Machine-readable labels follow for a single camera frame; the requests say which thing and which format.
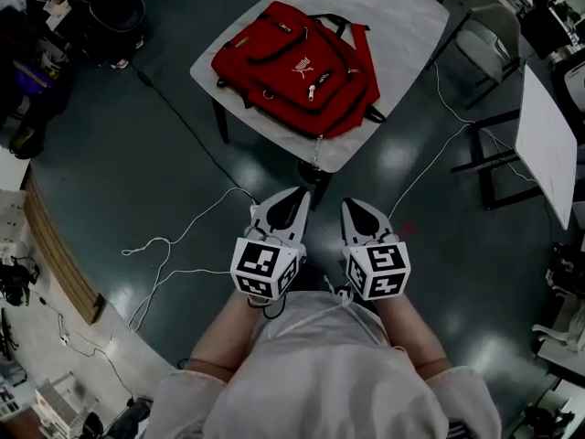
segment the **white sleeve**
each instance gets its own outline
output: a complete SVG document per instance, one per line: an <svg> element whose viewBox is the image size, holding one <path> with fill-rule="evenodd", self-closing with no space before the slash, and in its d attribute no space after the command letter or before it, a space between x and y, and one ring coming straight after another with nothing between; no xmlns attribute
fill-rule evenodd
<svg viewBox="0 0 585 439"><path fill-rule="evenodd" d="M222 380L199 372L173 372L154 397L144 439L201 437L203 424L225 386Z"/></svg>
<svg viewBox="0 0 585 439"><path fill-rule="evenodd" d="M499 439L500 415L482 377L468 367L453 368L427 380L450 424L451 433L468 428L471 437Z"/></svg>

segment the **red backpack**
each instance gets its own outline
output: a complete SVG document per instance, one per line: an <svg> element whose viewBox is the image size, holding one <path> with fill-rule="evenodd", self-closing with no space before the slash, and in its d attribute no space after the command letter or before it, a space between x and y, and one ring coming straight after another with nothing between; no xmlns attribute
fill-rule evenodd
<svg viewBox="0 0 585 439"><path fill-rule="evenodd" d="M339 26L333 32L317 19ZM349 26L356 44L342 38ZM237 91L276 121L311 138L331 138L362 123L386 119L372 103L379 97L363 25L341 16L307 16L272 2L216 54L218 86Z"/></svg>

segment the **white shirt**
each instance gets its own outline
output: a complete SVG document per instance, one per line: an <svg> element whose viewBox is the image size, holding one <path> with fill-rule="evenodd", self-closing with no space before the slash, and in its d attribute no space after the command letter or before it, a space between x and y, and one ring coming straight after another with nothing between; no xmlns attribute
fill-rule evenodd
<svg viewBox="0 0 585 439"><path fill-rule="evenodd" d="M145 439L444 439L453 428L499 439L497 410L475 371L454 368L423 381L376 316L340 303L328 293L289 294L282 314L261 323L228 384L172 373Z"/></svg>

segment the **dark floor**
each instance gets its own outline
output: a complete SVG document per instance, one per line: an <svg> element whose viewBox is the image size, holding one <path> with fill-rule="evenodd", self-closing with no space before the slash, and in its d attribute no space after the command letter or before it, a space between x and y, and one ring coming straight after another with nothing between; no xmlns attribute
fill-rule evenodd
<svg viewBox="0 0 585 439"><path fill-rule="evenodd" d="M223 145L211 102L189 76L204 48L257 1L145 0L151 34L134 63L236 181L264 199L302 183L295 159L232 116L232 143ZM448 34L463 8L457 0L447 0L446 6L452 12ZM533 58L530 64L549 85L542 62ZM466 112L463 106L477 94L473 84L480 73L453 47L439 67L445 100L466 118L481 119L520 102L518 73ZM345 282L342 198L360 198L390 212L460 126L439 101L434 71L423 72L388 121L334 176L310 217L305 243L312 261L335 284ZM496 126L493 132L512 142L515 127ZM487 138L485 145L491 146ZM554 219L549 236L542 197L485 210L477 176L449 172L469 159L466 136L457 137L399 204L392 225L407 232L403 239L413 267L407 294L452 362L469 364L485 376L504 424L510 424L551 382L546 365L530 352L530 326L548 299L543 275L549 239L566 241L572 235ZM72 253L126 318L149 293L165 247L156 244L131 257L120 251L140 247L153 236L177 237L231 187L176 115L131 69L80 71L69 108L51 122L46 150L33 168ZM507 168L497 171L496 186L504 192L527 187ZM250 219L248 205L243 195L229 196L176 247L164 274L177 268L227 270L234 242ZM158 290L139 333L176 363L188 355L232 290L227 275L177 275Z"/></svg>

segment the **white table top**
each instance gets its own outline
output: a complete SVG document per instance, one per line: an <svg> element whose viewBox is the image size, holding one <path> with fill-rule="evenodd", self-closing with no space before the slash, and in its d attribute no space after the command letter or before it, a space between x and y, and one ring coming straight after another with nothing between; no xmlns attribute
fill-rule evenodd
<svg viewBox="0 0 585 439"><path fill-rule="evenodd" d="M524 94L514 149L566 229L575 188L577 140L528 65L525 66Z"/></svg>
<svg viewBox="0 0 585 439"><path fill-rule="evenodd" d="M270 2L261 0L216 39L191 67L191 76L205 91L249 127L304 161L313 161L315 140L280 126L255 108L245 109L238 94L216 86L218 75L211 60L226 41L251 23ZM307 15L334 13L370 26L367 40L376 67L381 97L374 105L389 114L409 90L439 42L449 18L435 0L281 0ZM344 39L351 41L347 29ZM383 123L382 128L392 128ZM361 126L323 140L317 165L334 173L356 153L380 124L364 120Z"/></svg>

